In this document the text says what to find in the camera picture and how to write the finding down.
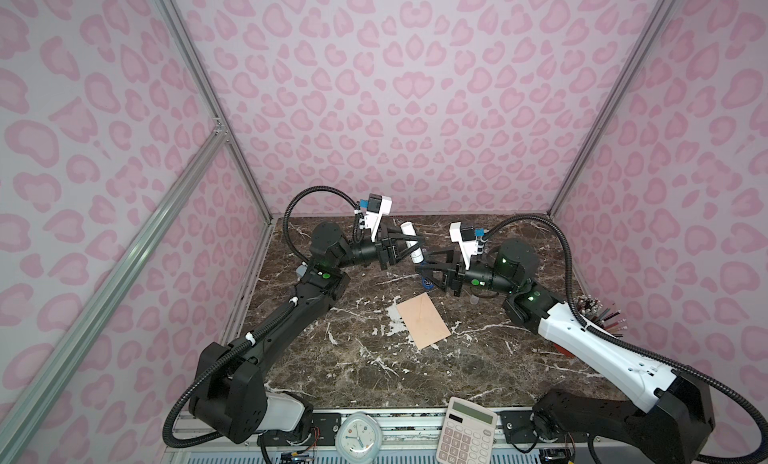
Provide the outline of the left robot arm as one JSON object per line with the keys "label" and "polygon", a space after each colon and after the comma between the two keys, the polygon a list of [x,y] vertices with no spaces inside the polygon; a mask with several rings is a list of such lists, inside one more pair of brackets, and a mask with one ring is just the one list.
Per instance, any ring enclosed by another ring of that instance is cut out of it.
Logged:
{"label": "left robot arm", "polygon": [[257,328],[226,345],[202,352],[195,379],[163,427],[170,447],[191,447],[224,437],[235,444],[254,434],[277,432],[291,441],[310,434],[313,407],[289,392],[269,392],[264,376],[306,327],[324,316],[351,281],[349,266],[394,265],[420,250],[423,236],[383,228],[360,242],[334,222],[313,230],[306,269],[286,301]]}

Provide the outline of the white glue stick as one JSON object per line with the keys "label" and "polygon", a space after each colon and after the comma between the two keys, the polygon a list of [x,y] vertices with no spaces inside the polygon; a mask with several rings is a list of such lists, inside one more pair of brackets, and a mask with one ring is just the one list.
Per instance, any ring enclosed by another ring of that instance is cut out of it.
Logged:
{"label": "white glue stick", "polygon": [[421,264],[424,261],[424,255],[422,251],[422,244],[417,239],[417,233],[415,227],[411,221],[403,222],[400,225],[401,231],[406,236],[412,236],[412,239],[406,240],[407,249],[410,250],[409,255],[414,264]]}

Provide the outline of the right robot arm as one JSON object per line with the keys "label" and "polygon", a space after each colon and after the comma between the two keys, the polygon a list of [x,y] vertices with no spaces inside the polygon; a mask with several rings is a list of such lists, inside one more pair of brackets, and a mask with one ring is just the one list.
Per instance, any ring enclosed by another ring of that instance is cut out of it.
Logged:
{"label": "right robot arm", "polygon": [[532,410],[539,439],[584,433],[632,445],[654,463],[693,462],[714,428],[709,390],[669,365],[610,343],[607,332],[575,317],[564,298],[536,280],[538,266],[531,246],[508,239],[493,263],[462,245],[424,254],[416,269],[454,294],[472,285],[504,296],[502,308],[515,325],[567,350],[627,397],[605,400],[552,389]]}

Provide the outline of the beige envelope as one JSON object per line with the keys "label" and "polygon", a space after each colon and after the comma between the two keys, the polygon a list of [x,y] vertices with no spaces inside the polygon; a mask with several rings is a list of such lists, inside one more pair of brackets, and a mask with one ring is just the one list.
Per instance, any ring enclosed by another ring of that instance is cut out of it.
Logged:
{"label": "beige envelope", "polygon": [[427,293],[396,305],[415,346],[421,350],[449,337],[450,330]]}

